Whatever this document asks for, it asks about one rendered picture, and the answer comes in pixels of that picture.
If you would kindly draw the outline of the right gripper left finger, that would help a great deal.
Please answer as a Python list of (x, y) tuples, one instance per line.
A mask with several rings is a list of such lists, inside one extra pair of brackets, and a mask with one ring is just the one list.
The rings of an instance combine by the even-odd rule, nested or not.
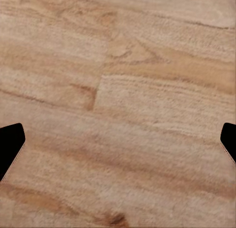
[(19, 153), (25, 140), (21, 123), (0, 128), (0, 181)]

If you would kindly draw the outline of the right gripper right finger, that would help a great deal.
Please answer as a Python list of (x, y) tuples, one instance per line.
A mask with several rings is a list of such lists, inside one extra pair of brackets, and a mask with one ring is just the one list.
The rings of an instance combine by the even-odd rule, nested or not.
[(225, 123), (220, 140), (236, 162), (236, 125)]

